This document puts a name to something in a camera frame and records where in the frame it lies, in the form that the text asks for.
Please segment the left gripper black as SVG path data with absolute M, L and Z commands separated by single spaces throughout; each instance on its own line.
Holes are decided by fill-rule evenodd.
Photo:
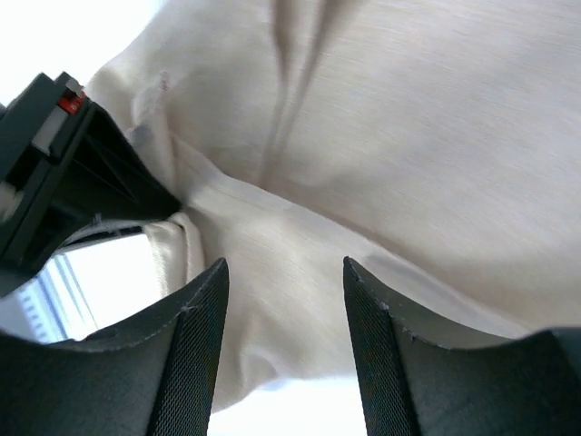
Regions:
M 180 209 L 67 73 L 39 74 L 1 108 L 1 185 L 18 199 L 1 223 L 3 272 L 37 271 L 81 227 L 136 226 Z

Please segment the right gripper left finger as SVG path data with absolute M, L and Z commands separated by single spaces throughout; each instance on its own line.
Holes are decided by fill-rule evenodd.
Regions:
M 203 435 L 229 297 L 219 260 L 81 341 L 1 338 L 4 435 Z

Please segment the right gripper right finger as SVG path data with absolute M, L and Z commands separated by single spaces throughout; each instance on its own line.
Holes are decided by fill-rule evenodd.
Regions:
M 344 302 L 370 435 L 577 435 L 580 331 L 509 340 L 453 322 L 351 258 Z

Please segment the beige cloth napkin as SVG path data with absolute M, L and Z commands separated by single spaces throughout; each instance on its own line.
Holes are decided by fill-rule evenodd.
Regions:
M 225 258 L 213 408 L 355 372 L 342 261 L 473 328 L 580 321 L 577 1 L 171 1 L 87 86 Z

